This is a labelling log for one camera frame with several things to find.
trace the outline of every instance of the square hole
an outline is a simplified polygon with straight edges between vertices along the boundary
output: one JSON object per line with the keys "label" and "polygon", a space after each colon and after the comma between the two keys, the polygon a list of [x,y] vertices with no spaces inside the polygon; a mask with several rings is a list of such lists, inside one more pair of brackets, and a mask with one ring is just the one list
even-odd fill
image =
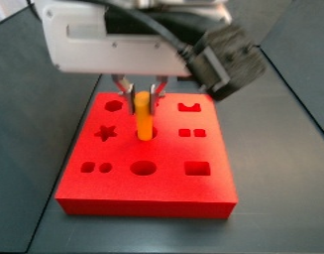
{"label": "square hole", "polygon": [[207,137],[207,131],[205,129],[195,129],[195,137],[206,138]]}
{"label": "square hole", "polygon": [[179,137],[191,137],[190,129],[179,129]]}
{"label": "square hole", "polygon": [[211,168],[209,162],[185,162],[187,176],[210,176]]}

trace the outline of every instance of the red foam block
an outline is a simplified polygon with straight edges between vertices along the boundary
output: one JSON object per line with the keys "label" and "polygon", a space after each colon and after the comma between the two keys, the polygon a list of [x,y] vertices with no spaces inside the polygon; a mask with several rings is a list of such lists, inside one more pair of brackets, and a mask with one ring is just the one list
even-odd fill
{"label": "red foam block", "polygon": [[67,214],[229,218],[238,194],[213,100],[167,94],[155,138],[115,93],[97,97],[57,193]]}

